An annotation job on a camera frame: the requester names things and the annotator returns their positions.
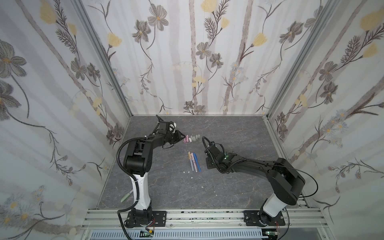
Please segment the dark blue pen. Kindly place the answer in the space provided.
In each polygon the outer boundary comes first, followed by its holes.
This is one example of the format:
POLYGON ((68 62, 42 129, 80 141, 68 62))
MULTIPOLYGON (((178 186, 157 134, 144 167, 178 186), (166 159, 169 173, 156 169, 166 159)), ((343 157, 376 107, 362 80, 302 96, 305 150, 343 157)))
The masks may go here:
POLYGON ((198 161, 196 153, 193 153, 193 156, 194 156, 194 159, 195 159, 195 163, 197 165, 197 169, 198 169, 199 172, 201 172, 200 164, 199 164, 199 161, 198 161))

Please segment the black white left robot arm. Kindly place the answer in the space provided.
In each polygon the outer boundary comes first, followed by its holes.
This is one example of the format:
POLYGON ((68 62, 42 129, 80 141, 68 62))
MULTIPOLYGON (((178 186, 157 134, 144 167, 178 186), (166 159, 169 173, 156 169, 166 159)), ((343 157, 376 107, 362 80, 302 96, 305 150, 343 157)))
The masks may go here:
POLYGON ((128 220, 134 224, 150 224, 153 217, 152 201, 149 196, 148 173, 153 163, 155 148, 166 144, 173 147, 186 136, 177 130, 175 122, 158 120, 151 134, 126 141, 127 151, 123 170, 128 173, 133 185, 134 206, 130 209, 128 220))

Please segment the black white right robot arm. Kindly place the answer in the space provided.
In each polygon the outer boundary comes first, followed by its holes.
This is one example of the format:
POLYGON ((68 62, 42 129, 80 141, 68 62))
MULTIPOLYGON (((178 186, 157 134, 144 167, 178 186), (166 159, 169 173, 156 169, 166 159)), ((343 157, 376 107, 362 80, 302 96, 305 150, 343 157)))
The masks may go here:
POLYGON ((247 226, 285 226, 282 210, 294 206, 306 183, 298 170, 285 159, 276 161, 254 160, 236 153, 228 153, 215 144, 205 147, 208 169, 216 168, 222 174, 243 173, 263 178, 270 183, 274 193, 265 200, 258 211, 244 211, 247 226))

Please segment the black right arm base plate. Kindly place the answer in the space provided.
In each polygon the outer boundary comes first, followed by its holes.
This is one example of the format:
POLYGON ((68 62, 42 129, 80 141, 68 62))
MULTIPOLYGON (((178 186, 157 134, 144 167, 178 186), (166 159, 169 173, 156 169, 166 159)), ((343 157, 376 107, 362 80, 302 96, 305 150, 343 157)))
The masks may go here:
POLYGON ((271 217, 263 211, 244 211, 244 222, 248 227, 277 227, 285 226, 282 212, 279 212, 277 216, 271 217))

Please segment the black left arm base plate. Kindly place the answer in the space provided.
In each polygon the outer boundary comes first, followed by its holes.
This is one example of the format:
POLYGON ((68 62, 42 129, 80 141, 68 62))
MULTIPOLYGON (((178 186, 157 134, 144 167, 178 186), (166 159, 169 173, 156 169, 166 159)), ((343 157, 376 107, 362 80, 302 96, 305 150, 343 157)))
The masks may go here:
POLYGON ((124 226, 133 227, 165 227, 167 220, 166 211, 141 211, 132 210, 129 212, 124 226))

